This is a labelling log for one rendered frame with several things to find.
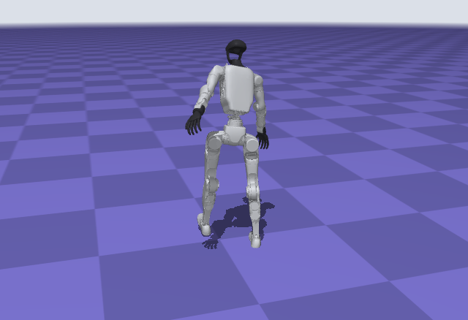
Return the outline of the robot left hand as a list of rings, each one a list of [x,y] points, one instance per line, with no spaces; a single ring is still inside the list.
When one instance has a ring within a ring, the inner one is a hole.
[[[200,119],[201,119],[201,116],[203,115],[203,113],[205,112],[205,107],[204,105],[201,106],[201,108],[195,108],[193,109],[193,115],[190,116],[190,118],[188,119],[188,121],[186,122],[186,125],[185,125],[185,128],[187,129],[189,135],[191,135],[191,133],[193,135],[195,135],[195,133],[193,132],[193,126],[194,126],[194,129],[195,129],[195,132],[197,132],[197,127],[200,131],[201,128],[200,128]],[[197,125],[197,127],[196,127]],[[190,129],[191,129],[191,133],[190,133]]]

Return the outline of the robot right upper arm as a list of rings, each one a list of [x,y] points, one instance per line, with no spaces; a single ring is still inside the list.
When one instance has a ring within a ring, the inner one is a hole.
[[[253,109],[256,112],[265,109],[263,78],[254,73],[254,97],[256,102],[253,104]]]

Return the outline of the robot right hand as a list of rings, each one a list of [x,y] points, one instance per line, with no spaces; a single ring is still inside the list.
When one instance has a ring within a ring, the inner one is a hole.
[[[264,144],[264,148],[263,148],[263,149],[265,149],[266,143],[267,143],[266,149],[268,149],[269,141],[268,141],[268,136],[267,136],[267,134],[266,134],[265,127],[263,128],[263,133],[259,133],[259,132],[257,133],[256,138],[259,138],[259,146],[260,146],[260,143],[261,143],[261,140],[262,140],[262,145],[261,145],[260,149],[262,149],[263,144]]]

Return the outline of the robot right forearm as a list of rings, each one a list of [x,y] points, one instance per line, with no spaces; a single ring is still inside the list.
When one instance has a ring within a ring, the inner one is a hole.
[[[265,127],[265,116],[266,116],[266,107],[264,110],[256,112],[257,116],[257,132],[263,133],[263,128]]]

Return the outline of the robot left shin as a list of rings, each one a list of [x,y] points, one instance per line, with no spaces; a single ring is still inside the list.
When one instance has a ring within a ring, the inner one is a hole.
[[[211,214],[212,208],[214,207],[214,203],[216,199],[216,192],[209,193],[209,188],[210,188],[209,179],[205,179],[205,182],[203,185],[203,198],[202,198],[203,225],[205,225],[206,222],[207,222],[207,225],[209,224],[210,214]]]

